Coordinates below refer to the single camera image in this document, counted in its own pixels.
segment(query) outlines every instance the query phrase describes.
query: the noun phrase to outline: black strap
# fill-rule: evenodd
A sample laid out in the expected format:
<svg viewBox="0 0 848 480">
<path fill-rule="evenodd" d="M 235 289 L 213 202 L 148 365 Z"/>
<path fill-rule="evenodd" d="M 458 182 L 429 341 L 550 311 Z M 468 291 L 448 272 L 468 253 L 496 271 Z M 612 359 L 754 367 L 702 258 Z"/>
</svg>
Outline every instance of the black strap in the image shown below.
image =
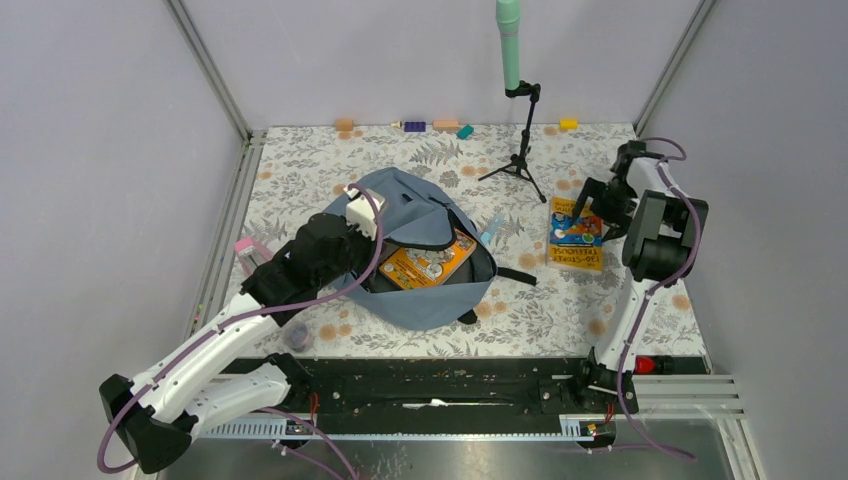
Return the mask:
<svg viewBox="0 0 848 480">
<path fill-rule="evenodd" d="M 464 323 L 466 325 L 474 325 L 477 323 L 477 314 L 474 313 L 474 310 L 469 310 L 462 314 L 461 317 L 457 318 L 460 323 Z"/>
<path fill-rule="evenodd" d="M 526 283 L 527 285 L 536 286 L 536 277 L 529 273 L 519 272 L 512 268 L 498 267 L 498 276 L 515 280 L 516 282 Z"/>
</svg>

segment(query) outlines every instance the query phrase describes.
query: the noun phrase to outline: purple block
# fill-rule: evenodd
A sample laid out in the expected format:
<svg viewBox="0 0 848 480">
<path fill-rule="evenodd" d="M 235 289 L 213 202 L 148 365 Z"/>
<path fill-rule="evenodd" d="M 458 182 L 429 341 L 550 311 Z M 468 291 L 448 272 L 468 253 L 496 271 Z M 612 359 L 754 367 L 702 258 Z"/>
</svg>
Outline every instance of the purple block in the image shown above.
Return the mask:
<svg viewBox="0 0 848 480">
<path fill-rule="evenodd" d="M 427 131 L 427 122 L 403 122 L 404 132 L 425 132 Z"/>
</svg>

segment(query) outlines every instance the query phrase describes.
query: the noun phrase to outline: gray floor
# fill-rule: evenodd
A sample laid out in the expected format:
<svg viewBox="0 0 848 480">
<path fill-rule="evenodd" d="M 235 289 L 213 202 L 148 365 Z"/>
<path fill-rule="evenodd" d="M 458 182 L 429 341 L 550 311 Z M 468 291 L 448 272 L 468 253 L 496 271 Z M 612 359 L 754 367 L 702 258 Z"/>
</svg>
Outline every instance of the gray floor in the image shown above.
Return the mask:
<svg viewBox="0 0 848 480">
<path fill-rule="evenodd" d="M 620 426 L 616 444 L 642 443 L 629 427 Z M 513 480 L 549 479 L 687 479 L 733 478 L 721 438 L 713 426 L 698 421 L 653 421 L 649 431 L 658 441 L 685 448 L 698 456 L 686 464 L 653 451 L 607 455 L 563 454 L 575 444 L 549 442 L 346 442 L 340 443 L 362 480 Z M 270 442 L 199 440 L 160 478 L 168 480 L 331 479 L 300 459 L 281 457 Z M 328 463 L 344 466 L 322 442 L 300 450 Z"/>
</svg>

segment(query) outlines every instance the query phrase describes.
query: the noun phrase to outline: microphone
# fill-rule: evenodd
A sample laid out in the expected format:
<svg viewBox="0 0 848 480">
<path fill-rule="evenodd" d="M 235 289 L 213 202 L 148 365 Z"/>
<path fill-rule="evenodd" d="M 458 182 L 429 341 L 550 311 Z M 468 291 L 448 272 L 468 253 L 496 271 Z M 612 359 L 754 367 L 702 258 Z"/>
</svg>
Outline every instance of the microphone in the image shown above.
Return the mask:
<svg viewBox="0 0 848 480">
<path fill-rule="evenodd" d="M 501 59 L 504 67 L 504 88 L 515 90 L 520 83 L 518 70 L 518 21 L 521 18 L 520 0 L 497 0 L 495 19 L 501 31 Z"/>
</svg>

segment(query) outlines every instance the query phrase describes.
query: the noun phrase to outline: robotic arm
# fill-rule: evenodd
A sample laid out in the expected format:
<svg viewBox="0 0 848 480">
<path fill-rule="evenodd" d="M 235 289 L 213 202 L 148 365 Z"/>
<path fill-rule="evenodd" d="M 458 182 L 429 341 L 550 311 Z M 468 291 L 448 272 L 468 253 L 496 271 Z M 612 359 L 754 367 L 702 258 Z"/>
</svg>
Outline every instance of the robotic arm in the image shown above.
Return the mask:
<svg viewBox="0 0 848 480">
<path fill-rule="evenodd" d="M 604 336 L 585 361 L 583 375 L 574 377 L 575 401 L 596 411 L 615 404 L 619 390 L 634 392 L 632 374 L 636 350 L 647 322 L 667 289 L 658 286 L 683 268 L 696 245 L 695 219 L 678 195 L 684 195 L 668 173 L 665 157 L 647 151 L 645 142 L 629 141 L 618 148 L 608 182 L 587 179 L 572 212 L 577 218 L 586 201 L 609 230 L 604 240 L 626 235 L 622 263 L 627 267 L 624 286 Z M 703 231 L 709 207 L 703 200 L 687 198 Z M 685 277 L 689 267 L 680 276 Z M 674 282 L 662 286 L 668 287 Z M 622 353 L 627 348 L 627 356 Z M 617 376 L 621 372 L 621 388 Z M 628 411 L 638 411 L 635 395 L 625 396 Z"/>
<path fill-rule="evenodd" d="M 101 384 L 106 416 L 144 473 L 173 463 L 206 430 L 262 407 L 297 406 L 308 397 L 309 374 L 289 354 L 271 355 L 240 378 L 211 386 L 209 381 L 247 345 L 315 301 L 321 288 L 371 267 L 376 216 L 384 202 L 368 193 L 376 210 L 359 196 L 347 205 L 345 217 L 312 216 L 270 261 L 254 259 L 257 268 L 241 293 L 168 357 L 132 379 L 115 374 Z M 305 305 L 255 315 L 263 307 L 295 304 Z"/>
</svg>

